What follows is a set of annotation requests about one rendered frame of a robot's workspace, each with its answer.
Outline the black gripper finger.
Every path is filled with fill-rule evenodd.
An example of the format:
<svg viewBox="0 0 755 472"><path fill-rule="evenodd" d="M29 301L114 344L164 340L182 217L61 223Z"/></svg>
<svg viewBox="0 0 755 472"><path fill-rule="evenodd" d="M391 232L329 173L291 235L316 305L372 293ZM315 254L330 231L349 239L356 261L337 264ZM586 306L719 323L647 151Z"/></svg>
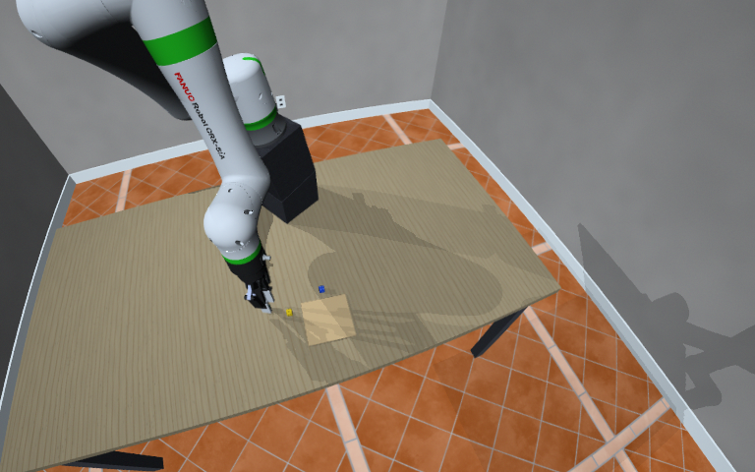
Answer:
<svg viewBox="0 0 755 472"><path fill-rule="evenodd" d="M268 284L270 284L270 279L269 279L267 268L266 268L264 276L261 278L261 284L262 284L262 291L263 291L265 300L267 302L274 303L273 296L270 292L272 290L272 287L268 286Z"/></svg>
<svg viewBox="0 0 755 472"><path fill-rule="evenodd" d="M262 284L261 279L257 281L257 284L259 286L258 289L252 290L251 285L248 285L248 295L244 296L245 300L252 300L249 301L255 308L259 308L262 310L263 313L271 313L272 310L270 309L268 302L265 300L265 297L262 292ZM254 292L253 292L254 291ZM254 294L256 293L256 294Z"/></svg>

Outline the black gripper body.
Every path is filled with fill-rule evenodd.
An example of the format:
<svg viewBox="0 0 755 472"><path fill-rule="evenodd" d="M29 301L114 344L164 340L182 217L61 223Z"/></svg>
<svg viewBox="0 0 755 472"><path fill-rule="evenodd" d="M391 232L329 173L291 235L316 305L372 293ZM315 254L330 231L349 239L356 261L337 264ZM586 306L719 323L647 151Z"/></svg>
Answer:
<svg viewBox="0 0 755 472"><path fill-rule="evenodd" d="M245 282L247 289L248 289L248 285L251 285L251 289L254 290L254 289L259 288L257 281L263 277L265 270L266 270L266 266L264 264L263 268L257 274L246 276L246 277L242 277L242 276L238 276L238 277L243 282Z"/></svg>

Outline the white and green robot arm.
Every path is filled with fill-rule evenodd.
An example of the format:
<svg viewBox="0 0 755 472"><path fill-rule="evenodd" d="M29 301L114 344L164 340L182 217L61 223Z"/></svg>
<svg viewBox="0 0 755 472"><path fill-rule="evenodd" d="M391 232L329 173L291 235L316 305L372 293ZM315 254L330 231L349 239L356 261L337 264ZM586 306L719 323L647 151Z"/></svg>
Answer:
<svg viewBox="0 0 755 472"><path fill-rule="evenodd" d="M222 179L204 215L205 234L235 275L259 272L271 260L258 233L270 174L256 148L287 129L260 59L222 59L204 0L16 3L40 42L122 79L173 117L193 120Z"/></svg>

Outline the beige square mat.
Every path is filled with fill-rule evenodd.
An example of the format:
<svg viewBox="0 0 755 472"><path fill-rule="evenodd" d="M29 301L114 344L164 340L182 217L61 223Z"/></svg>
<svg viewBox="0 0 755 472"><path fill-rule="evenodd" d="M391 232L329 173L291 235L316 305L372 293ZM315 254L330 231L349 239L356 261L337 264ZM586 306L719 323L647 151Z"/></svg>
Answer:
<svg viewBox="0 0 755 472"><path fill-rule="evenodd" d="M355 336L346 295L301 303L309 346Z"/></svg>

